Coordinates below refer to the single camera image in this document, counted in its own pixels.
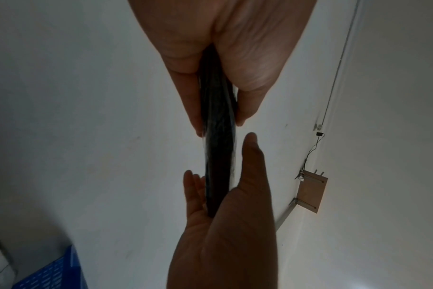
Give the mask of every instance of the wall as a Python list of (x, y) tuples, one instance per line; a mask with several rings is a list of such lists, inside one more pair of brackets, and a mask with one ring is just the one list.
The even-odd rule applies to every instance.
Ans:
[(288, 288), (433, 289), (433, 0), (364, 2)]
[[(277, 217), (314, 142), (354, 3), (318, 2), (237, 132), (258, 133)], [(0, 239), (21, 277), (72, 242), (90, 288), (163, 288), (185, 224), (186, 169), (204, 171), (202, 140), (126, 1), (0, 0)], [(289, 252), (297, 238), (281, 236)]]

